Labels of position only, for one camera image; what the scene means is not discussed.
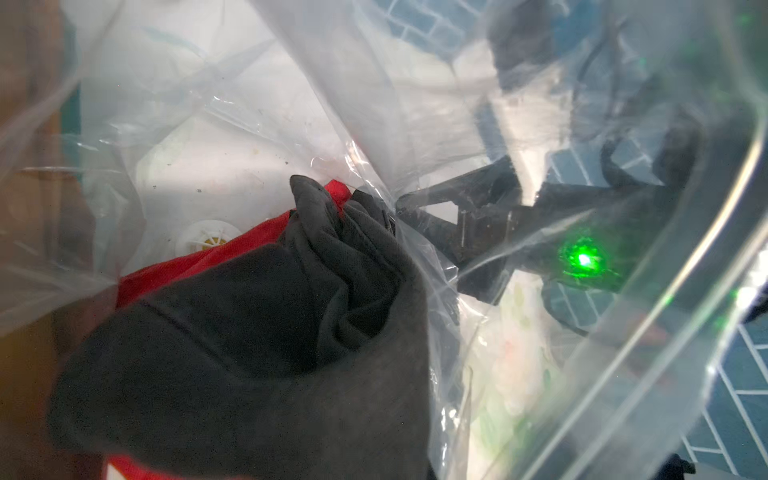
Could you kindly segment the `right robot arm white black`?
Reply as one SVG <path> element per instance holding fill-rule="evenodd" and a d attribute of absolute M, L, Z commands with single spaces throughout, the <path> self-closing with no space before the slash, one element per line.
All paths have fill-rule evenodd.
<path fill-rule="evenodd" d="M 488 312 L 516 272 L 623 294 L 614 312 L 642 341 L 710 319 L 695 284 L 723 268 L 726 247 L 683 217 L 732 197 L 750 155 L 747 185 L 766 190 L 764 128 L 746 83 L 767 77 L 767 5 L 580 1 L 558 18 L 549 1 L 497 1 L 486 37 L 502 92 L 520 92 L 534 68 L 577 46 L 571 21 L 593 11 L 599 35 L 570 78 L 568 125 L 599 184 L 546 182 L 525 205 L 505 156 L 398 200 L 401 218 L 457 267 L 435 291 L 454 324 L 462 296 Z"/>

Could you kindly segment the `brown garment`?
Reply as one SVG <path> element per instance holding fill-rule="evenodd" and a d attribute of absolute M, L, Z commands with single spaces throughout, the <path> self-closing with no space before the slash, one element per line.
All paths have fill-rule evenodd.
<path fill-rule="evenodd" d="M 100 456 L 54 448 L 45 425 L 51 387 L 77 334 L 70 313 L 36 319 L 18 313 L 24 294 L 60 245 L 63 201 L 78 201 L 63 164 L 58 110 L 20 120 L 71 70 L 73 39 L 58 1 L 1 4 L 1 476 L 4 479 L 103 479 Z M 44 167 L 54 170 L 44 172 Z"/>

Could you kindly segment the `black garment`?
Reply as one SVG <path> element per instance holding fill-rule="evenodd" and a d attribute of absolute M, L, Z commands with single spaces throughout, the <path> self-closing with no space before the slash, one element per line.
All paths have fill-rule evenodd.
<path fill-rule="evenodd" d="M 279 239 L 118 309 L 50 397 L 64 449 L 193 479 L 428 479 L 427 296 L 388 208 L 290 180 Z"/>

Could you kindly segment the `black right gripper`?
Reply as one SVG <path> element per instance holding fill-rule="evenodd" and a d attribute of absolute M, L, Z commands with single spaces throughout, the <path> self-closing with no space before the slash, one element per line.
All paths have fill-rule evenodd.
<path fill-rule="evenodd" d="M 498 303 L 513 273 L 522 271 L 582 290 L 616 291 L 628 276 L 620 252 L 621 212 L 630 191 L 546 183 L 532 206 L 519 204 L 522 186 L 509 156 L 452 179 L 402 195 L 400 220 L 427 236 L 458 227 L 452 254 L 457 290 Z M 453 220 L 426 210 L 450 203 Z"/>

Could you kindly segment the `clear plastic vacuum bag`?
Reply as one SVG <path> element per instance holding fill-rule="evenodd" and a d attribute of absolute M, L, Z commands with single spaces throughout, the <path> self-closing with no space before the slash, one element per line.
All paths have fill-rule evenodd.
<path fill-rule="evenodd" d="M 295 175 L 389 210 L 427 296 L 428 479 L 763 479 L 767 475 L 767 187 L 747 185 L 683 223 L 711 230 L 724 266 L 697 281 L 699 330 L 642 341 L 625 296 L 516 272 L 488 312 L 462 296 L 460 324 L 435 291 L 457 267 L 399 219 L 404 194 L 509 156 L 532 205 L 546 183 L 597 185 L 572 144 L 578 44 L 503 93 L 487 42 L 497 1 L 58 1 L 71 70 L 20 125 L 61 114 L 78 201 L 23 296 L 31 319 L 70 313 L 75 349 L 109 319 L 119 282 L 177 258 L 184 229 L 242 234 L 295 208 Z"/>

